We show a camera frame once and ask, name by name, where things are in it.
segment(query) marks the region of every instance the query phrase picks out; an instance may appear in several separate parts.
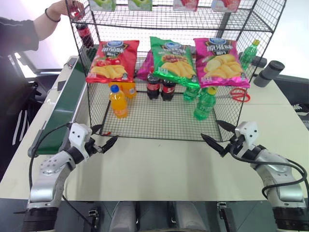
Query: table surface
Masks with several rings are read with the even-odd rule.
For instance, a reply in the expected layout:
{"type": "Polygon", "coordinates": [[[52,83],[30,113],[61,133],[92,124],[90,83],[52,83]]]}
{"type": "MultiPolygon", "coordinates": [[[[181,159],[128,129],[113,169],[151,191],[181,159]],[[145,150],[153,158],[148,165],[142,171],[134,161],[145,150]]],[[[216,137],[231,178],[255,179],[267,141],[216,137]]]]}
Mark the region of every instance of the table surface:
{"type": "MultiPolygon", "coordinates": [[[[64,67],[54,86],[70,72],[64,67]]],[[[256,144],[309,171],[309,132],[275,82],[265,88],[252,84],[249,94],[251,100],[244,104],[240,121],[257,122],[256,144]]],[[[37,113],[0,183],[1,198],[28,198],[27,150],[58,96],[59,92],[52,90],[37,113]]],[[[77,121],[87,123],[86,116],[81,110],[77,121]]],[[[93,138],[99,145],[109,139],[93,138]]],[[[41,155],[35,159],[34,180],[45,158],[41,155]]],[[[221,158],[204,142],[119,138],[106,154],[96,154],[76,167],[66,181],[64,195],[77,201],[246,201],[263,200],[262,187],[249,164],[230,155],[221,158]]]]}

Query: black sleeve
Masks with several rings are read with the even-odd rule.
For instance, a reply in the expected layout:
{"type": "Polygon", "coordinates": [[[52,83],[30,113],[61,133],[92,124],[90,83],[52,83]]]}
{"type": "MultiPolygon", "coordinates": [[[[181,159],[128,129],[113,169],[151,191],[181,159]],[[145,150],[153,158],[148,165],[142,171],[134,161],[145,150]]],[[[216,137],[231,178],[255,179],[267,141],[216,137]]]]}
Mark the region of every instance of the black sleeve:
{"type": "Polygon", "coordinates": [[[14,21],[0,17],[0,54],[38,50],[39,38],[31,20],[14,21]]]}

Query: wire shelf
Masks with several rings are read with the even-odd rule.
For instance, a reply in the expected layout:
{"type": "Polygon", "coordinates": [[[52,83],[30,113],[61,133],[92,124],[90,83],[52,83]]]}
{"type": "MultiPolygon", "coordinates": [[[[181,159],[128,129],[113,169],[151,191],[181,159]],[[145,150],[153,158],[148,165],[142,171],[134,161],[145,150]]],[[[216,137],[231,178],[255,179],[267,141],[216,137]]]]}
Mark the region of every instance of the wire shelf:
{"type": "MultiPolygon", "coordinates": [[[[100,41],[139,40],[136,71],[150,50],[150,36],[170,39],[195,46],[194,38],[219,37],[237,41],[238,52],[243,52],[253,40],[259,40],[257,56],[263,57],[276,29],[286,0],[242,0],[236,13],[218,13],[210,7],[212,0],[200,0],[197,12],[174,11],[173,0],[153,0],[153,11],[129,11],[127,0],[117,0],[115,12],[92,12],[89,0],[80,0],[85,6],[83,21],[71,20],[71,27],[80,60],[87,75],[100,41]],[[76,25],[87,24],[94,46],[86,48],[78,35],[76,25]]],[[[245,71],[252,78],[256,67],[245,71]]],[[[109,89],[105,84],[88,85],[89,116],[91,125],[104,123],[100,135],[124,137],[202,141],[205,133],[217,141],[226,141],[232,133],[219,128],[215,120],[233,125],[239,122],[242,103],[229,98],[218,98],[210,117],[197,121],[193,111],[197,102],[185,102],[185,88],[177,85],[171,102],[159,96],[148,99],[146,83],[137,79],[136,98],[128,100],[129,116],[117,119],[109,106],[109,89]]],[[[230,87],[219,87],[217,96],[226,95],[230,87]]]]}

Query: green chip bag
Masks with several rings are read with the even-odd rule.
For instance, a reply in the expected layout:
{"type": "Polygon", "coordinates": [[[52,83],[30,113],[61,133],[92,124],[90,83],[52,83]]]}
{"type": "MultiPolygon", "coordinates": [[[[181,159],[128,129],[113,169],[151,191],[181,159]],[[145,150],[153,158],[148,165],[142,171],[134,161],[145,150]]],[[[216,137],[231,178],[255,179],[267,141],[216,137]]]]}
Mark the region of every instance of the green chip bag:
{"type": "Polygon", "coordinates": [[[154,75],[186,87],[199,88],[190,47],[172,40],[150,37],[154,75]]]}

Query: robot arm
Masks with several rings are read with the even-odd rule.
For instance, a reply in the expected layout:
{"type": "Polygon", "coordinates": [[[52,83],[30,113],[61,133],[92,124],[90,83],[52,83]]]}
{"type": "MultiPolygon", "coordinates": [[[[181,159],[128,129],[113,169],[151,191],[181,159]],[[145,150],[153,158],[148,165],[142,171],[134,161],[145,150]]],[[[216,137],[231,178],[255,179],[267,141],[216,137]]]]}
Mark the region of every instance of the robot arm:
{"type": "MultiPolygon", "coordinates": [[[[217,121],[225,130],[234,132],[230,143],[223,148],[211,137],[202,134],[203,139],[224,157],[228,152],[240,161],[251,163],[251,167],[262,178],[265,188],[263,194],[273,207],[278,231],[309,231],[309,212],[302,189],[292,175],[292,162],[269,152],[265,147],[253,143],[258,137],[255,122],[242,122],[238,127],[217,121]]],[[[300,170],[304,179],[306,170],[300,170]]]]}
{"type": "Polygon", "coordinates": [[[78,163],[87,161],[93,154],[105,153],[118,138],[112,137],[100,147],[94,144],[91,133],[86,125],[73,123],[69,135],[71,147],[41,163],[39,177],[30,191],[22,232],[53,231],[69,174],[78,163]]]}

